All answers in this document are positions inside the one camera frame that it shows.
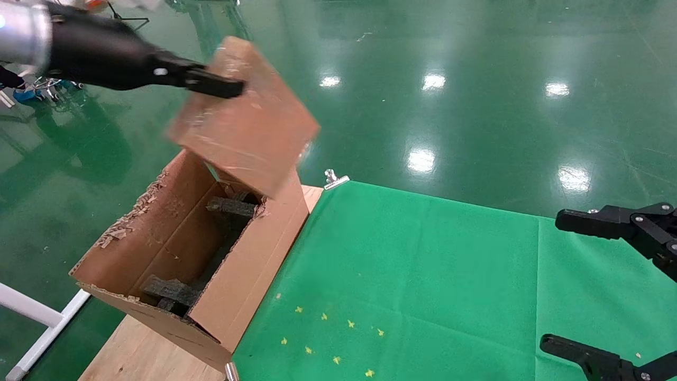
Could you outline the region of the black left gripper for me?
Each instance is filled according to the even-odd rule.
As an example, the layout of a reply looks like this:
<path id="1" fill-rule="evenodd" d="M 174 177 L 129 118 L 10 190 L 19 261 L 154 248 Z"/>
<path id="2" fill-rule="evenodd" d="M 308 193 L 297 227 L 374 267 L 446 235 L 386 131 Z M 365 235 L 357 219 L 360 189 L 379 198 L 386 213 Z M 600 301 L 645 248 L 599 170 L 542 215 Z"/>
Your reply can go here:
<path id="1" fill-rule="evenodd" d="M 162 84 L 229 99 L 242 95 L 245 81 L 216 75 L 207 66 L 170 51 L 158 51 L 130 26 L 70 6 L 49 6 L 51 43 L 47 73 L 113 90 Z M 167 74 L 157 74 L 155 67 Z"/>

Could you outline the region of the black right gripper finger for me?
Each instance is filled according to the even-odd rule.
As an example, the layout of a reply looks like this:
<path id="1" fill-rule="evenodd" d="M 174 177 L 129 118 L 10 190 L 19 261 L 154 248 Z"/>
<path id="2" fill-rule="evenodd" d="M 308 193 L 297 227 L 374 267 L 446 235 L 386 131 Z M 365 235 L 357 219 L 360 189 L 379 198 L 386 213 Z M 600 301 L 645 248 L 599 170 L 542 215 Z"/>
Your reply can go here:
<path id="1" fill-rule="evenodd" d="M 577 364 L 587 380 L 669 380 L 676 376 L 676 352 L 635 366 L 619 355 L 564 337 L 545 334 L 539 347 L 543 352 Z"/>
<path id="2" fill-rule="evenodd" d="M 560 231 L 624 240 L 645 259 L 676 280 L 676 210 L 670 203 L 640 209 L 605 205 L 599 210 L 558 212 L 555 226 Z"/>

